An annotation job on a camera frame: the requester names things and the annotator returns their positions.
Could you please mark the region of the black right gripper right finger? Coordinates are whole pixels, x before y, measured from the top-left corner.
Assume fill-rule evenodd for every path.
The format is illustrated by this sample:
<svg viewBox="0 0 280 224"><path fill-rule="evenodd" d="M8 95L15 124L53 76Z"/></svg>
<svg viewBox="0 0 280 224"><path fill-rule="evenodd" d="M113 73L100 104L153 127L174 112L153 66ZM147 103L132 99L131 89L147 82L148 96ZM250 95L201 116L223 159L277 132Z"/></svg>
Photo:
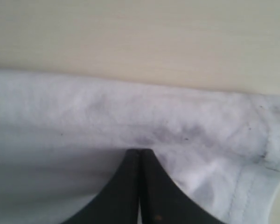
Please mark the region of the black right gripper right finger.
<svg viewBox="0 0 280 224"><path fill-rule="evenodd" d="M143 224L221 224L173 182L151 149L140 150L139 197Z"/></svg>

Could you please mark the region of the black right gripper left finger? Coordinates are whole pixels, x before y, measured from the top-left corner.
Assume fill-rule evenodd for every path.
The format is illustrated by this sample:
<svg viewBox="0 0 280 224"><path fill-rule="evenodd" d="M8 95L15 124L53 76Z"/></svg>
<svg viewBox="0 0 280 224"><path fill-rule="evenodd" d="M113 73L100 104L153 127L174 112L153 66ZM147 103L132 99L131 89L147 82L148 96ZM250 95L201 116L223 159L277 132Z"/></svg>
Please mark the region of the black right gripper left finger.
<svg viewBox="0 0 280 224"><path fill-rule="evenodd" d="M136 224L140 151L129 149L112 179L65 224Z"/></svg>

